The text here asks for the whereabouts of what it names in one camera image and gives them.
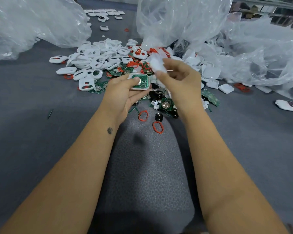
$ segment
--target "white device in hand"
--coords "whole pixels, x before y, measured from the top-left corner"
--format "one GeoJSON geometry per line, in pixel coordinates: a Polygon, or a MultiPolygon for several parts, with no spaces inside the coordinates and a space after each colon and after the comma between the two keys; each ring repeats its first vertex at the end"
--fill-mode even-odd
{"type": "Polygon", "coordinates": [[[278,99],[278,100],[276,100],[275,104],[283,110],[293,112],[293,102],[292,101],[285,101],[285,100],[278,99]]]}

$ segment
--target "person's right hand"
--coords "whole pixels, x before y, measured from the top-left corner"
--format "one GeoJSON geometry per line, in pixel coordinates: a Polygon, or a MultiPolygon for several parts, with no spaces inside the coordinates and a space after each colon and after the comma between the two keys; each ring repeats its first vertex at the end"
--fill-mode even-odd
{"type": "Polygon", "coordinates": [[[164,58],[164,67],[168,73],[155,72],[157,78],[171,92],[178,114],[185,122],[186,115],[204,110],[201,102],[201,74],[182,61],[164,58]]]}

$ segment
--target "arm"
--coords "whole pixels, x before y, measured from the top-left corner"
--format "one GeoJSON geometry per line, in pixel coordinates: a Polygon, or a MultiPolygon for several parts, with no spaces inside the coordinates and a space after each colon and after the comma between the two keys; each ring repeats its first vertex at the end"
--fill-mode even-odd
{"type": "Polygon", "coordinates": [[[103,101],[74,144],[43,178],[0,233],[87,233],[115,134],[131,105],[148,94],[124,75],[109,82],[103,101]]]}
{"type": "Polygon", "coordinates": [[[209,232],[288,233],[203,109],[200,74],[181,61],[164,62],[166,69],[173,71],[156,75],[170,90],[185,124],[200,206],[209,232]],[[189,95],[197,100],[187,99],[189,95]]]}

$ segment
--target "textured gray fabric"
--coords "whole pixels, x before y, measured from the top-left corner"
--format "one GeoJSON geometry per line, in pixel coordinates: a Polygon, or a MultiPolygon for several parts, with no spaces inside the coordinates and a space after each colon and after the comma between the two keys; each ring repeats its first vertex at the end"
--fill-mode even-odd
{"type": "MultiPolygon", "coordinates": [[[[91,18],[90,41],[140,40],[135,12],[126,9],[132,6],[79,3],[125,11],[123,20],[111,17],[105,23],[108,32],[91,18]]],[[[0,62],[0,226],[62,157],[102,100],[103,94],[78,91],[77,82],[56,75],[62,65],[48,62],[51,56],[75,51],[41,41],[17,61],[0,62]]],[[[250,94],[235,90],[228,95],[210,90],[221,101],[208,112],[220,134],[282,220],[293,223],[293,112],[273,104],[285,98],[255,88],[250,94]]],[[[204,228],[182,123],[166,117],[159,135],[152,129],[155,110],[146,101],[138,109],[148,110],[149,119],[140,122],[133,111],[117,132],[89,233],[204,228]]]]}

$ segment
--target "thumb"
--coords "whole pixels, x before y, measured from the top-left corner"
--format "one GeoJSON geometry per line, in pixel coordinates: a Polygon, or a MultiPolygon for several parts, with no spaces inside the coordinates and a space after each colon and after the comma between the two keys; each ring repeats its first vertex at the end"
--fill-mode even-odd
{"type": "Polygon", "coordinates": [[[155,72],[155,75],[166,86],[166,88],[172,91],[172,88],[174,88],[174,85],[176,84],[175,79],[171,78],[167,73],[164,73],[160,70],[155,72]]]}
{"type": "Polygon", "coordinates": [[[127,80],[124,80],[124,81],[122,82],[122,84],[123,84],[126,88],[130,89],[131,87],[136,86],[137,84],[139,84],[139,81],[140,81],[140,78],[139,78],[139,77],[135,77],[135,78],[133,78],[133,79],[127,79],[127,80]]]}

